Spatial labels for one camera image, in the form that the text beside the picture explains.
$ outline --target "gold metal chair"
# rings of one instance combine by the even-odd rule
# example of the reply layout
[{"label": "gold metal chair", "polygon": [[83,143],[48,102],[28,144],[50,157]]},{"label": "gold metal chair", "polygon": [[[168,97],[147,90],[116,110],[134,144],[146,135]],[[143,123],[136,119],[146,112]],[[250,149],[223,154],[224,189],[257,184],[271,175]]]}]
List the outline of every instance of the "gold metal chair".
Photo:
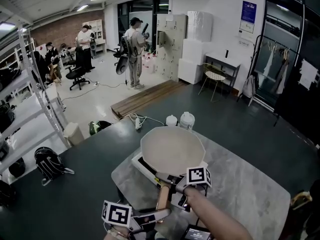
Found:
[{"label": "gold metal chair", "polygon": [[202,89],[205,86],[205,83],[206,83],[207,79],[209,78],[210,79],[210,83],[211,83],[211,80],[216,81],[216,84],[215,84],[214,91],[213,91],[213,94],[212,94],[210,102],[219,101],[219,100],[212,101],[212,99],[214,98],[218,82],[221,82],[221,96],[222,96],[222,93],[223,93],[223,81],[227,78],[227,75],[221,69],[219,69],[216,66],[213,66],[211,64],[208,64],[208,63],[204,63],[203,64],[203,72],[206,75],[206,78],[204,80],[204,83],[203,83],[203,85],[201,87],[201,90],[199,91],[198,95],[201,93]]}]

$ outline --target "white bowl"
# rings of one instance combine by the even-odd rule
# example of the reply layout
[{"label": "white bowl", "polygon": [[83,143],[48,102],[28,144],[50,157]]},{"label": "white bowl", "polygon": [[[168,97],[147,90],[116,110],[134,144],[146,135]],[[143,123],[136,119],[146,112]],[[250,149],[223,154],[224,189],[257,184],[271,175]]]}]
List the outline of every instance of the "white bowl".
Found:
[{"label": "white bowl", "polygon": [[157,127],[141,139],[143,160],[154,170],[179,176],[197,167],[206,151],[192,132],[176,126]]}]

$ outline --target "wooden platform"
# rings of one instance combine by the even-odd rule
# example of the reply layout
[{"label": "wooden platform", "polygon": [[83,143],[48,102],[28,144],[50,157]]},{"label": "wooden platform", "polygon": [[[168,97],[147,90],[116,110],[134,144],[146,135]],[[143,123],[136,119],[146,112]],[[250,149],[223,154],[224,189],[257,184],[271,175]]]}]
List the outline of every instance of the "wooden platform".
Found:
[{"label": "wooden platform", "polygon": [[160,101],[186,85],[188,84],[182,81],[175,82],[169,80],[112,105],[111,110],[120,119],[130,113],[136,113],[154,102]]}]

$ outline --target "phone screen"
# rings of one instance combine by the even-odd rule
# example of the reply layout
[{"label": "phone screen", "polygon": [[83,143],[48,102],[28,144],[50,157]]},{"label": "phone screen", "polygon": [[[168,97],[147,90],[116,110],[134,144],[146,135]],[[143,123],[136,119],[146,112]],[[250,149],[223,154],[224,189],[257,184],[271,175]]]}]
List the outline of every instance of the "phone screen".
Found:
[{"label": "phone screen", "polygon": [[210,232],[205,232],[205,231],[201,231],[198,229],[189,228],[184,239],[187,239],[187,240],[210,240],[211,234],[210,234]]}]

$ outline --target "black cap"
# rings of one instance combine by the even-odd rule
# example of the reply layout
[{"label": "black cap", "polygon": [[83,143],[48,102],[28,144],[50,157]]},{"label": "black cap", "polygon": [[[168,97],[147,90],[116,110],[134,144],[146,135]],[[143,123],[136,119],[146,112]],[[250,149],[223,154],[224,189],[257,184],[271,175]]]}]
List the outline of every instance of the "black cap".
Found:
[{"label": "black cap", "polygon": [[136,24],[137,22],[141,22],[144,23],[141,19],[137,18],[137,17],[133,17],[132,19],[130,19],[130,25],[133,26],[134,24]]}]

